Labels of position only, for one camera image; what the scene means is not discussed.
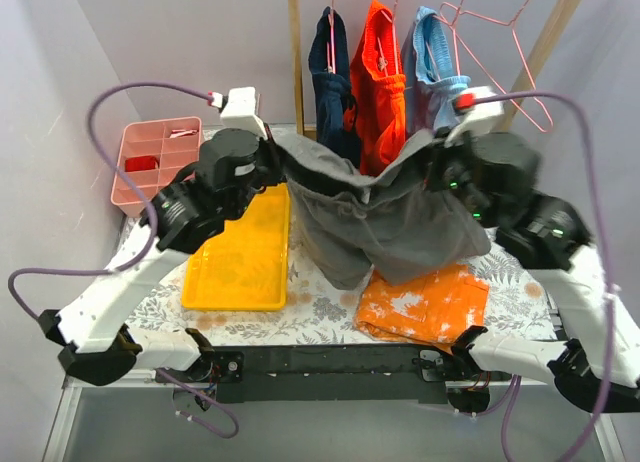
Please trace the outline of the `pink wire hanger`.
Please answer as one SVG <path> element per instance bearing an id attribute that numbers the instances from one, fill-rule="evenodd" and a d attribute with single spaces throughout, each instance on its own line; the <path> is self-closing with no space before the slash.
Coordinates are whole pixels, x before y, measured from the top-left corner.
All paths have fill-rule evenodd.
<path id="1" fill-rule="evenodd" d="M 530 4 L 531 0 L 524 0 L 520 7 L 514 12 L 509 20 L 500 20 L 495 17 L 487 16 L 478 12 L 470 11 L 466 7 L 464 9 L 463 15 L 461 17 L 470 17 L 475 21 L 482 21 L 483 23 L 493 24 L 497 27 L 505 28 L 510 31 L 511 41 L 514 44 L 515 51 L 518 55 L 519 61 L 521 62 L 521 75 L 524 76 L 525 88 L 526 90 L 535 90 L 536 89 L 536 77 L 532 74 L 529 63 L 527 62 L 527 57 L 524 54 L 524 51 L 521 46 L 520 38 L 517 32 L 517 24 L 521 17 L 521 14 L 525 11 L 527 6 Z M 498 90 L 501 94 L 506 94 L 507 91 L 504 87 L 498 82 L 498 80 L 493 76 L 493 74 L 485 67 L 485 65 L 480 61 L 480 59 L 473 52 L 471 47 L 467 44 L 467 42 L 462 38 L 458 31 L 458 45 L 459 49 L 462 49 L 471 60 L 478 66 L 481 72 L 488 78 L 488 80 L 492 83 L 493 87 Z M 546 125 L 542 125 L 540 122 L 536 121 L 525 109 L 522 108 L 522 101 L 518 102 L 516 99 L 509 101 L 509 108 L 513 109 L 513 115 L 510 121 L 504 120 L 504 123 L 507 126 L 511 126 L 513 119 L 516 115 L 522 115 L 535 129 L 537 129 L 540 133 L 546 134 L 551 129 L 554 128 L 554 120 L 551 116 L 546 105 L 538 98 L 533 98 L 534 103 L 538 106 L 538 108 L 542 111 L 542 115 L 546 118 Z"/>

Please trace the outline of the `grey shorts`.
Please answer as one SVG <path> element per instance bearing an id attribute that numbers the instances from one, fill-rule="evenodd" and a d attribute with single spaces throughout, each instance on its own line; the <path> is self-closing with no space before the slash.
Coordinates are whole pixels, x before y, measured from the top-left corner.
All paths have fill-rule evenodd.
<path id="1" fill-rule="evenodd" d="M 421 130 L 376 176 L 297 133 L 275 139 L 301 240 L 329 283 L 352 290 L 371 269 L 392 285 L 484 256 L 484 228 L 451 193 L 425 178 L 435 149 Z"/>

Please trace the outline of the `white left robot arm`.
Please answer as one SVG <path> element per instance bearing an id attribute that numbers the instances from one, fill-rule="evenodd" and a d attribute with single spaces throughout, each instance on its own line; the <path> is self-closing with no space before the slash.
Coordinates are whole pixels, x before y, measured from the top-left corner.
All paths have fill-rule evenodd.
<path id="1" fill-rule="evenodd" d="M 174 268 L 240 219 L 252 199 L 282 182 L 280 155 L 270 132 L 225 128 L 200 147 L 199 159 L 182 168 L 152 199 L 120 250 L 150 250 L 129 269 L 112 268 L 60 311 L 38 323 L 62 349 L 67 375 L 94 386 L 109 385 L 133 369 L 166 368 L 193 382 L 213 368 L 214 349 L 196 329 L 160 332 L 128 327 L 126 319 Z"/>

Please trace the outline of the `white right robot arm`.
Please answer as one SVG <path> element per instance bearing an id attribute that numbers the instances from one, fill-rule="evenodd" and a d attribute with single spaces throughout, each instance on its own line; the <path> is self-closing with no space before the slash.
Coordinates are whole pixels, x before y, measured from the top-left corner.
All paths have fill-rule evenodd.
<path id="1" fill-rule="evenodd" d="M 464 379 L 500 371 L 554 386 L 574 406 L 604 413 L 639 410 L 639 328 L 607 288 L 604 261 L 577 210 L 535 187 L 541 155 L 510 132 L 453 138 L 437 131 L 427 186 L 443 190 L 550 295 L 567 336 L 531 341 L 472 324 L 453 343 L 454 371 Z"/>

